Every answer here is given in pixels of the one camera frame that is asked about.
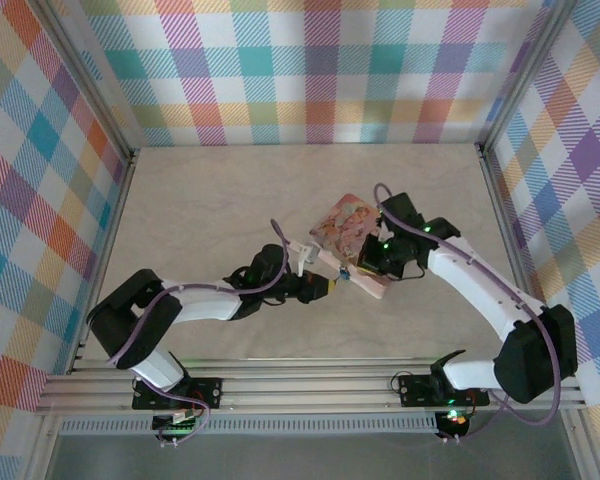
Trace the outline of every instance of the aluminum rail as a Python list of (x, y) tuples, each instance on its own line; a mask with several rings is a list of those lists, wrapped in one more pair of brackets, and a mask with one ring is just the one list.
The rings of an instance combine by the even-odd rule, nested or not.
[[(400, 371), (429, 373), (432, 359), (204, 360), (185, 365), (191, 376), (223, 379), (223, 414), (317, 414), (444, 411), (404, 408), (389, 381)], [(38, 404), (42, 415), (138, 414), (131, 409), (133, 377), (104, 362), (79, 360), (71, 375), (50, 377)], [(524, 410), (547, 410), (553, 392)], [(492, 402), (480, 410), (495, 410)], [(584, 408), (575, 378), (563, 382), (562, 409)]]

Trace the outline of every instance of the plaid wallpaper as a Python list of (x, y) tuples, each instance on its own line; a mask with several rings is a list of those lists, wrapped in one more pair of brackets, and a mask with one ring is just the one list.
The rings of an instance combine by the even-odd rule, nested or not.
[(600, 0), (578, 3), (496, 153), (535, 289), (576, 315), (600, 437)]
[(171, 146), (474, 142), (553, 2), (53, 3), (127, 134)]
[(24, 0), (0, 0), (0, 480), (67, 359), (123, 162)]

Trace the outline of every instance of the beige floor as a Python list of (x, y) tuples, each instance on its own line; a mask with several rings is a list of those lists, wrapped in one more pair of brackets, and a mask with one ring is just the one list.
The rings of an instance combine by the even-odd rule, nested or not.
[[(448, 218), (511, 276), (472, 145), (147, 148), (103, 295), (145, 267), (178, 281), (217, 280), (278, 241), (269, 218), (288, 238), (307, 240), (344, 193), (371, 202), (378, 181), (408, 192), (425, 218)], [(495, 353), (498, 345), (488, 323), (432, 274), (392, 285), (383, 300), (339, 282), (311, 305), (290, 301), (241, 321), (179, 324), (163, 342), (182, 359), (438, 357), (457, 348)], [(94, 338), (86, 350), (87, 358), (104, 356)]]

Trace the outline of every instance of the book cover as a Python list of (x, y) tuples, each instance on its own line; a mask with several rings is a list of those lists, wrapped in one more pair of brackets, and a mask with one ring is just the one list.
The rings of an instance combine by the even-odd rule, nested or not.
[[(322, 248), (333, 253), (346, 267), (352, 268), (358, 262), (367, 235), (377, 233), (376, 220), (379, 216), (377, 208), (347, 193), (309, 233)], [(386, 278), (360, 272), (381, 285), (388, 286), (390, 283)]]

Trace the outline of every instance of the metal frame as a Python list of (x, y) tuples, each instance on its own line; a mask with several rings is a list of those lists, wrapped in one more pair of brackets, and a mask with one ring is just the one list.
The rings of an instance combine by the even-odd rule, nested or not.
[[(52, 0), (29, 1), (32, 3), (41, 4), (42, 8), (50, 11), (51, 14), (57, 19), (57, 12), (52, 5)], [(129, 139), (129, 142), (134, 148), (146, 146), (147, 142), (143, 130), (140, 127), (136, 116), (133, 114), (131, 105), (126, 98), (120, 83), (116, 80), (116, 75), (106, 59), (104, 50), (102, 49), (93, 29), (90, 26), (84, 10), (80, 6), (79, 0), (63, 0), (63, 2), (66, 9), (69, 11), (69, 15), (71, 16), (75, 27), (82, 37), (82, 41), (89, 50), (93, 61), (97, 65), (98, 70), (102, 75), (102, 79), (104, 84), (107, 86), (109, 95), (113, 97), (115, 105), (118, 107), (120, 113), (124, 117), (124, 121), (126, 122), (126, 138)], [(60, 28), (62, 28), (62, 24), (59, 19), (57, 19), (57, 21), (60, 25)], [(69, 44), (71, 44), (70, 37), (66, 37)]]
[[(60, 51), (63, 61), (87, 97), (105, 131), (114, 140), (119, 153), (129, 158), (120, 196), (89, 294), (88, 308), (91, 308), (97, 302), (102, 287), (135, 170), (135, 157), (48, 0), (30, 0), (29, 3)], [(506, 219), (502, 198), (495, 187), (488, 153), (506, 129), (575, 4), (576, 0), (555, 2), (484, 145), (478, 148), (479, 156), (482, 158), (480, 165), (514, 277), (516, 283), (525, 291), (530, 291), (529, 280), (516, 248), (515, 237)], [(133, 395), (131, 376), (126, 372), (106, 367), (104, 362), (81, 358), (81, 350), (84, 348), (87, 336), (88, 330), (83, 322), (83, 328), (71, 349), (74, 354), (67, 364), (68, 375), (54, 376), (49, 379), (40, 400), (35, 425), (29, 432), (32, 438), (32, 450), (30, 457), (23, 461), (24, 467), (21, 469), (20, 479), (45, 477), (52, 461), (57, 436), (66, 434), (69, 430), (75, 433), (76, 420), (87, 421), (90, 428), (93, 427), (91, 430), (99, 434), (115, 434), (124, 429), (122, 425), (126, 425), (128, 429), (129, 425), (133, 425), (130, 420), (138, 419), (140, 421), (138, 425), (141, 426), (138, 427), (137, 432), (149, 433), (146, 422), (142, 422), (154, 412), (139, 416), (137, 411), (131, 410), (130, 399)], [(368, 419), (371, 418), (369, 416), (375, 415), (373, 418), (389, 419), (387, 424), (389, 426), (385, 427), (383, 424), (380, 427), (373, 427), (380, 428), (379, 431), (391, 431), (386, 428), (392, 428), (391, 419), (396, 418), (401, 418), (403, 421), (409, 418), (420, 418), (421, 420), (418, 421), (425, 422), (423, 428), (431, 431), (431, 425), (426, 419), (430, 419), (430, 412), (436, 409), (401, 407), (398, 395), (389, 388), (389, 381), (396, 372), (401, 370), (414, 374), (427, 373), (432, 361), (432, 359), (409, 358), (208, 360), (185, 362), (185, 366), (197, 375), (219, 376), (225, 379), (222, 405), (219, 410), (214, 411), (214, 417), (229, 419), (234, 422), (233, 425), (242, 425), (239, 421), (236, 423), (237, 419), (260, 418), (263, 414), (267, 414), (268, 418), (291, 418), (290, 416), (299, 414), (304, 418), (327, 418), (337, 414), (340, 418), (346, 416), (354, 420)], [(600, 478), (600, 448), (596, 443), (595, 435), (591, 434), (590, 419), (577, 381), (567, 379), (563, 382), (563, 392), (561, 415), (578, 469), (583, 478)], [(551, 395), (552, 392), (547, 392), (528, 405), (516, 405), (516, 407), (546, 410), (551, 403)], [(486, 410), (494, 410), (496, 407), (497, 405), (492, 404)], [(119, 424), (114, 423), (113, 426), (105, 421), (102, 425), (107, 427), (99, 428), (97, 425), (100, 424), (94, 422), (96, 419), (103, 418), (128, 420), (121, 421)], [(410, 425), (421, 425), (418, 421), (413, 421), (415, 423)], [(339, 430), (340, 433), (350, 431), (349, 426)]]
[(102, 253), (98, 258), (98, 264), (95, 269), (94, 280), (91, 283), (91, 286), (89, 287), (88, 300), (85, 305), (85, 311), (80, 320), (81, 326), (78, 334), (73, 338), (71, 346), (69, 347), (69, 351), (71, 353), (65, 365), (65, 371), (67, 374), (71, 373), (73, 363), (75, 362), (76, 358), (79, 357), (78, 349), (80, 347), (84, 347), (87, 341), (87, 337), (89, 336), (89, 330), (86, 324), (87, 312), (89, 312), (98, 303), (98, 297), (100, 296), (100, 291), (102, 290), (102, 284), (104, 282), (104, 277), (107, 273), (107, 267), (109, 265), (109, 259), (111, 258), (111, 252), (113, 251), (113, 245), (115, 243), (116, 235), (118, 233), (118, 227), (120, 226), (120, 220), (122, 219), (122, 211), (124, 210), (124, 205), (127, 202), (127, 197), (129, 196), (129, 189), (131, 188), (133, 174), (136, 171), (137, 161), (138, 155), (136, 152), (129, 159), (125, 167), (125, 171), (122, 177), (122, 183), (120, 184), (120, 193), (118, 194), (118, 199), (113, 210), (111, 224), (109, 225), (109, 231), (107, 232), (107, 236), (102, 246)]
[(51, 39), (53, 46), (58, 50), (63, 64), (73, 76), (78, 89), (84, 95), (105, 133), (113, 142), (118, 154), (122, 158), (132, 157), (134, 147), (127, 142), (122, 130), (120, 130), (118, 122), (113, 117), (107, 103), (100, 94), (100, 90), (98, 90), (85, 67), (80, 53), (73, 46), (69, 35), (67, 35), (58, 19), (55, 9), (46, 0), (28, 0), (28, 3)]
[[(389, 381), (400, 371), (429, 373), (435, 359), (277, 359), (203, 360), (184, 362), (192, 376), (224, 379), (222, 402), (213, 414), (336, 414), (445, 411), (404, 408)], [(78, 360), (71, 375), (50, 377), (38, 404), (43, 415), (126, 415), (131, 409), (133, 377), (104, 362)], [(546, 410), (546, 392), (526, 410)], [(563, 382), (562, 408), (584, 407), (577, 381)], [(485, 410), (494, 410), (493, 402)]]
[(483, 151), (491, 150), (506, 130), (518, 105), (520, 105), (529, 86), (533, 83), (536, 75), (542, 68), (551, 47), (562, 31), (564, 24), (571, 16), (571, 12), (575, 8), (577, 2), (578, 0), (558, 0), (554, 2), (551, 12), (540, 28), (538, 38), (531, 46), (527, 58), (524, 61), (524, 65), (520, 68), (520, 71), (513, 82), (511, 92), (508, 93), (507, 98), (489, 129), (489, 133), (484, 141)]

